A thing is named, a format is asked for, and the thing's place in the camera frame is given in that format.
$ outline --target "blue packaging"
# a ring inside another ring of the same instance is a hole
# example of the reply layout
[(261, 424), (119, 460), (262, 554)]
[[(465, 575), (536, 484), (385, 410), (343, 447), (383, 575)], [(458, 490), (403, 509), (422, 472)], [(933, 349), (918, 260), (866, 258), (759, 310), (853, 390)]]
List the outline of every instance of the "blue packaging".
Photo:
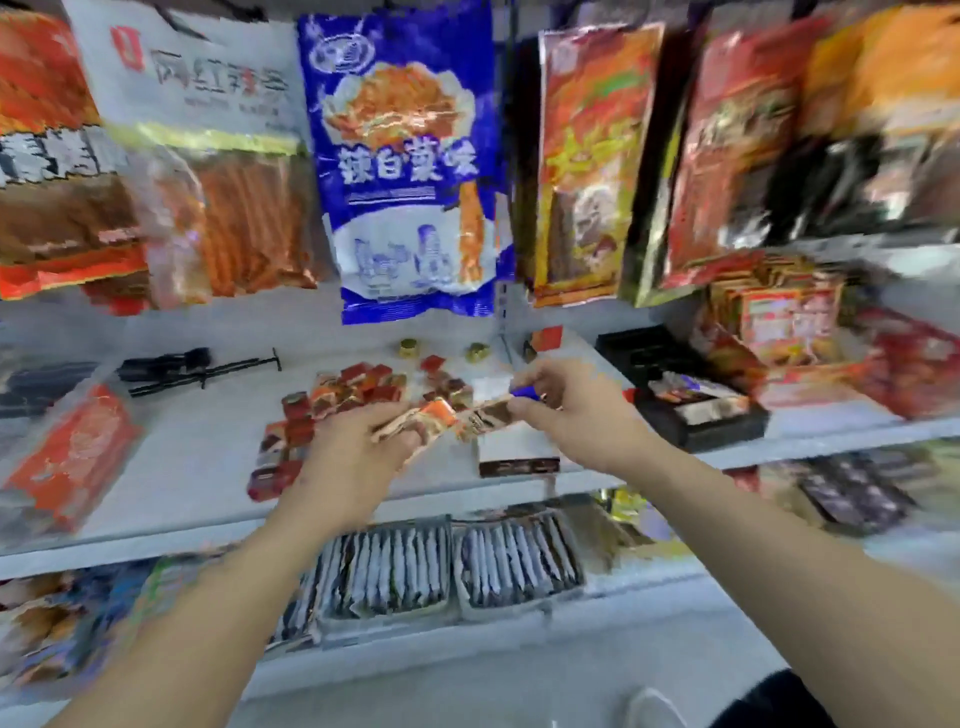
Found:
[(305, 15), (298, 39), (344, 323), (428, 308), (492, 315), (513, 250), (494, 226), (502, 174), (489, 0)]

